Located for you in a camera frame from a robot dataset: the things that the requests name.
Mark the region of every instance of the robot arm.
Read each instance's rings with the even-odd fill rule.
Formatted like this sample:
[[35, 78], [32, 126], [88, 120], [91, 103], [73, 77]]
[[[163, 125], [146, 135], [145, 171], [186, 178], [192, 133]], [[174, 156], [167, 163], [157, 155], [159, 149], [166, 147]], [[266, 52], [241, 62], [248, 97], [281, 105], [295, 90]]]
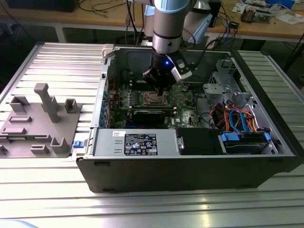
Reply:
[[154, 86], [158, 95], [176, 82], [192, 75], [195, 70], [179, 52], [187, 14], [197, 0], [134, 0], [155, 7], [152, 57], [143, 79]]

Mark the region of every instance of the black cable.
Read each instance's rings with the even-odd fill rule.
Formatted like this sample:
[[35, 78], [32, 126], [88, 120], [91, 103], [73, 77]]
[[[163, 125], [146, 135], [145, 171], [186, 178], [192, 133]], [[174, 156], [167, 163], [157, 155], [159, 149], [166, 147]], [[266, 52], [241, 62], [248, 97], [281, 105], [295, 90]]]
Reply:
[[23, 26], [7, 11], [7, 9], [4, 7], [4, 5], [3, 5], [3, 2], [0, 0], [0, 4], [1, 4], [1, 6], [2, 6], [2, 8], [4, 9], [4, 11], [10, 16], [10, 18], [12, 18], [22, 29], [23, 29], [23, 31], [25, 31], [25, 33], [30, 37], [30, 38], [32, 38], [33, 39], [33, 41], [35, 41], [35, 43], [36, 43], [36, 40], [35, 40], [35, 38], [33, 38], [26, 30], [25, 30], [25, 28], [23, 28]]
[[108, 7], [108, 8], [105, 8], [105, 9], [96, 9], [96, 10], [92, 10], [92, 9], [85, 9], [85, 8], [82, 8], [81, 4], [86, 1], [86, 0], [81, 0], [78, 4], [78, 7], [84, 11], [88, 11], [88, 12], [98, 12], [98, 11], [105, 11], [105, 10], [109, 10], [109, 9], [112, 9], [114, 7], [117, 7], [117, 6], [122, 6], [124, 5], [125, 3], [121, 3], [121, 4], [118, 4], [118, 5], [115, 5], [115, 6], [111, 6], [111, 7]]
[[201, 53], [201, 55], [200, 55], [200, 57], [199, 57], [197, 63], [195, 64], [195, 68], [197, 68], [198, 65], [200, 64], [201, 60], [202, 60], [203, 57], [204, 57], [204, 54], [205, 54], [207, 48], [208, 48], [211, 44], [213, 44], [214, 42], [218, 42], [218, 43], [219, 43], [220, 41], [219, 41], [218, 39], [214, 39], [214, 40], [210, 41], [210, 42], [205, 46], [205, 49], [203, 50], [203, 52]]
[[288, 48], [290, 51], [293, 51], [289, 46], [287, 46], [287, 44], [285, 42], [283, 42], [283, 44], [285, 45], [286, 48]]
[[139, 34], [138, 34], [138, 37], [137, 37], [137, 41], [136, 41], [136, 45], [138, 45], [139, 43], [139, 38], [143, 32], [143, 29], [144, 29], [144, 12], [143, 12], [143, 4], [142, 4], [142, 29], [140, 30]]
[[127, 10], [128, 10], [129, 15], [130, 15], [130, 19], [131, 19], [131, 23], [132, 23], [132, 26], [133, 26], [134, 32], [136, 32], [136, 33], [137, 33], [137, 29], [136, 29], [136, 26], [135, 26], [134, 21], [133, 21], [133, 17], [132, 17], [132, 14], [131, 14], [131, 10], [130, 10], [130, 6], [129, 6], [129, 4], [127, 4]]
[[287, 44], [288, 46], [291, 46], [292, 48], [295, 48], [295, 46], [288, 44], [287, 42], [283, 42], [283, 43]]
[[297, 43], [297, 45], [295, 46], [294, 50], [292, 51], [292, 53], [290, 54], [290, 56], [289, 56], [289, 58], [288, 58], [288, 61], [287, 61], [286, 65], [285, 65], [285, 68], [284, 68], [285, 72], [286, 72], [286, 71], [289, 69], [289, 67], [292, 65], [292, 61], [293, 61], [292, 56], [293, 56], [295, 50], [296, 50], [296, 49], [298, 48], [298, 46], [300, 45], [300, 43], [301, 43], [303, 37], [304, 37], [304, 33], [303, 33], [303, 35], [301, 36], [299, 42]]
[[182, 43], [182, 45], [184, 46], [184, 48], [186, 47], [186, 44], [185, 44], [185, 41], [184, 41], [184, 39], [183, 39], [183, 37], [181, 36], [181, 43]]
[[[131, 5], [133, 6], [132, 7], [132, 9], [133, 9], [133, 20], [134, 20], [134, 22], [135, 22], [135, 3], [131, 3]], [[135, 33], [135, 31], [134, 31], [134, 45], [136, 45], [136, 38], [135, 38], [135, 36], [136, 36], [136, 33]]]
[[196, 39], [194, 37], [194, 35], [192, 33], [190, 33], [188, 30], [186, 30], [185, 28], [182, 28], [185, 32], [187, 32], [193, 39], [193, 47], [195, 47], [196, 45]]
[[126, 28], [125, 28], [125, 34], [124, 34], [124, 40], [125, 40], [125, 44], [128, 44], [128, 42], [127, 42], [127, 33], [128, 33], [128, 28], [129, 28], [129, 26], [126, 26]]
[[[195, 110], [196, 110], [197, 114], [198, 114], [200, 117], [201, 117], [201, 115], [206, 114], [206, 113], [200, 114], [199, 111], [198, 111], [198, 99], [199, 99], [199, 95], [200, 95], [200, 92], [201, 92], [201, 91], [202, 91], [202, 90], [200, 90], [200, 91], [198, 92], [198, 95], [197, 95], [196, 100], [195, 100]], [[203, 117], [201, 117], [201, 120], [204, 121], [206, 124], [208, 124], [209, 127], [214, 128], [214, 126], [212, 126], [212, 125], [211, 125], [207, 120], [205, 120]]]
[[233, 39], [233, 41], [232, 41], [232, 44], [230, 46], [230, 49], [232, 49], [234, 41], [236, 40], [236, 34], [238, 33], [238, 29], [237, 30], [233, 29], [233, 30], [234, 30], [234, 35], [231, 37], [231, 39]]

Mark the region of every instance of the cable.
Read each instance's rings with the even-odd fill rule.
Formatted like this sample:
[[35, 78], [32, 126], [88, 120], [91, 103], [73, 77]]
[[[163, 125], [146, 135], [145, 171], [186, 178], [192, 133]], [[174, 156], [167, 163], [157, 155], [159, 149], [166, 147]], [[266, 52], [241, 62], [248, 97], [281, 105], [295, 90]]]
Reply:
[[143, 12], [143, 4], [142, 4], [142, 29], [140, 30], [139, 34], [138, 34], [138, 37], [137, 37], [137, 40], [136, 40], [136, 45], [139, 44], [139, 38], [143, 32], [143, 29], [144, 29], [144, 12]]
[[201, 55], [200, 55], [200, 57], [199, 57], [197, 63], [195, 64], [194, 68], [197, 68], [197, 67], [198, 67], [198, 65], [200, 64], [201, 60], [202, 60], [203, 57], [204, 57], [204, 54], [205, 54], [207, 48], [208, 48], [211, 44], [213, 44], [214, 42], [219, 42], [219, 40], [218, 40], [218, 39], [214, 39], [214, 40], [210, 41], [210, 42], [205, 46], [205, 49], [204, 49], [203, 52], [201, 53]]
[[287, 46], [287, 44], [285, 43], [285, 42], [283, 42], [283, 44], [284, 44], [284, 46], [286, 47], [286, 48], [288, 48], [290, 51], [293, 51], [289, 46]]
[[[201, 117], [201, 115], [203, 115], [203, 114], [209, 114], [209, 113], [202, 113], [202, 114], [200, 114], [199, 113], [199, 111], [198, 111], [198, 99], [199, 99], [199, 95], [200, 95], [200, 92], [201, 92], [202, 90], [200, 90], [199, 92], [198, 92], [198, 95], [197, 95], [197, 97], [196, 97], [196, 100], [195, 100], [195, 110], [196, 110], [196, 112], [197, 112], [197, 114]], [[214, 126], [212, 125], [212, 124], [210, 124], [207, 120], [205, 120], [203, 117], [201, 117], [201, 120], [202, 121], [204, 121], [206, 124], [208, 124], [209, 125], [209, 127], [212, 127], [213, 129], [215, 129], [214, 128]]]
[[289, 58], [288, 58], [288, 61], [287, 61], [286, 65], [285, 65], [285, 68], [284, 68], [284, 71], [285, 71], [285, 72], [286, 72], [286, 71], [289, 69], [289, 67], [291, 66], [292, 60], [293, 60], [292, 56], [293, 56], [295, 50], [296, 50], [296, 49], [298, 48], [298, 46], [300, 45], [300, 43], [301, 43], [303, 37], [304, 37], [304, 33], [303, 33], [303, 35], [301, 36], [299, 42], [297, 43], [297, 45], [295, 46], [294, 50], [292, 51], [292, 53], [290, 54], [290, 56], [289, 56]]
[[195, 47], [196, 45], [196, 39], [194, 37], [194, 35], [192, 33], [190, 33], [188, 30], [186, 30], [185, 28], [182, 28], [185, 32], [187, 32], [193, 39], [193, 47]]
[[80, 8], [80, 9], [82, 9], [82, 10], [84, 10], [84, 11], [88, 11], [88, 12], [99, 12], [99, 11], [105, 11], [105, 10], [109, 10], [109, 9], [112, 9], [112, 8], [114, 8], [114, 7], [118, 7], [118, 6], [122, 6], [122, 5], [124, 5], [125, 3], [121, 3], [121, 4], [118, 4], [118, 5], [115, 5], [115, 6], [111, 6], [111, 7], [108, 7], [108, 8], [105, 8], [105, 9], [85, 9], [85, 8], [83, 8], [82, 6], [81, 6], [81, 4], [84, 2], [84, 1], [86, 1], [86, 0], [81, 0], [80, 2], [79, 2], [79, 4], [78, 4], [78, 7]]
[[182, 43], [182, 45], [184, 46], [184, 48], [186, 47], [186, 44], [185, 44], [185, 41], [184, 41], [184, 39], [183, 39], [183, 37], [181, 36], [181, 43]]
[[[134, 22], [135, 22], [135, 3], [131, 3], [131, 5], [132, 5], [132, 9], [133, 9], [133, 20], [134, 20]], [[134, 45], [136, 45], [136, 38], [135, 38], [135, 36], [136, 36], [136, 33], [135, 33], [135, 31], [134, 31]]]
[[128, 28], [129, 28], [129, 26], [126, 26], [126, 27], [125, 27], [125, 34], [124, 34], [124, 40], [125, 40], [125, 44], [128, 44], [128, 42], [127, 42], [127, 33], [128, 33]]
[[130, 19], [131, 19], [131, 23], [132, 23], [134, 32], [137, 33], [137, 29], [136, 29], [136, 26], [135, 26], [134, 21], [133, 21], [133, 17], [132, 17], [132, 14], [131, 14], [131, 10], [130, 10], [130, 5], [129, 4], [127, 4], [127, 10], [128, 10], [129, 15], [130, 15]]
[[288, 46], [291, 46], [292, 48], [295, 48], [295, 46], [288, 44], [287, 42], [283, 42], [283, 43], [287, 44]]
[[229, 25], [228, 25], [228, 22], [224, 19], [224, 18], [222, 18], [222, 17], [218, 17], [219, 19], [221, 19], [221, 20], [223, 20], [225, 23], [226, 23], [226, 30], [225, 30], [225, 33], [223, 34], [223, 36], [222, 36], [222, 38], [224, 37], [224, 35], [226, 34], [226, 31], [227, 31], [227, 36], [226, 36], [226, 39], [225, 39], [225, 41], [224, 41], [224, 47], [227, 45], [227, 43], [228, 43], [228, 40], [229, 40], [229, 34], [230, 34], [230, 27], [229, 27]]
[[115, 84], [116, 84], [115, 78], [113, 78], [113, 79], [114, 79], [114, 85], [113, 85], [113, 89], [111, 90], [111, 94], [112, 94], [112, 92], [114, 91], [114, 89], [115, 89]]
[[229, 123], [230, 123], [231, 127], [232, 127], [234, 130], [236, 130], [239, 134], [241, 134], [241, 131], [240, 131], [238, 128], [236, 128], [236, 127], [233, 125], [233, 123], [232, 123], [232, 116], [233, 116], [233, 113], [234, 113], [234, 112], [239, 112], [240, 117], [241, 117], [241, 120], [242, 120], [242, 125], [243, 125], [244, 131], [245, 131], [245, 132], [248, 132], [248, 133], [251, 133], [250, 129], [249, 129], [249, 128], [247, 127], [247, 125], [246, 125], [246, 121], [245, 121], [245, 118], [244, 118], [244, 116], [243, 116], [242, 111], [240, 111], [240, 110], [238, 110], [238, 109], [232, 110], [232, 111], [230, 112], [230, 114], [229, 114]]
[[25, 33], [30, 37], [30, 38], [32, 38], [33, 39], [33, 41], [35, 41], [35, 43], [36, 43], [36, 40], [35, 40], [35, 38], [33, 38], [26, 30], [25, 30], [25, 28], [23, 28], [23, 26], [7, 11], [7, 9], [4, 7], [4, 5], [3, 5], [3, 2], [0, 0], [0, 4], [1, 4], [1, 6], [2, 6], [2, 8], [4, 9], [4, 11], [10, 16], [10, 18], [12, 18], [22, 29], [23, 29], [23, 31], [25, 31]]

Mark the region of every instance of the warning label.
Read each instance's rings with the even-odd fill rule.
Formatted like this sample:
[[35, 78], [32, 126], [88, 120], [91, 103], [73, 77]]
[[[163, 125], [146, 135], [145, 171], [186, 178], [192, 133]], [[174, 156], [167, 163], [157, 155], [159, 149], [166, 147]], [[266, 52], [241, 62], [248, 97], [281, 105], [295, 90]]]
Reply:
[[157, 155], [156, 134], [125, 134], [125, 155]]

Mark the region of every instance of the slotted aluminum surface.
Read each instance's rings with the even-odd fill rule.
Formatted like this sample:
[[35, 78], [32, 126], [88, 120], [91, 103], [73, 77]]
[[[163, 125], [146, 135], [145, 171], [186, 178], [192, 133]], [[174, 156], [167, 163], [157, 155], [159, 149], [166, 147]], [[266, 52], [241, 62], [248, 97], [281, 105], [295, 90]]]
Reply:
[[[239, 51], [272, 103], [304, 147], [304, 96], [276, 62], [261, 52]], [[245, 90], [249, 88], [240, 80]]]
[[[101, 50], [101, 45], [45, 44], [44, 49], [59, 49], [57, 53], [40, 57], [33, 54], [30, 68], [48, 69], [71, 67], [75, 58], [67, 57], [63, 50], [83, 51], [78, 63], [86, 65], [85, 50]], [[90, 70], [98, 71], [100, 56], [90, 61]], [[30, 102], [40, 102], [37, 96], [25, 88], [33, 88], [35, 82], [48, 82], [52, 93], [64, 100], [76, 97], [84, 103], [82, 121], [79, 121], [75, 138], [82, 140], [88, 136], [90, 116], [93, 111], [94, 96], [98, 76], [25, 74], [20, 72], [21, 81], [11, 89], [21, 93], [22, 89]], [[4, 99], [0, 110], [10, 110]], [[304, 166], [292, 173], [281, 173], [258, 189], [243, 190], [201, 190], [182, 192], [144, 192], [125, 194], [96, 194], [90, 192], [83, 176], [71, 158], [66, 159], [0, 159], [0, 218], [21, 219], [37, 227], [174, 227], [174, 228], [253, 228], [253, 227], [304, 227]]]

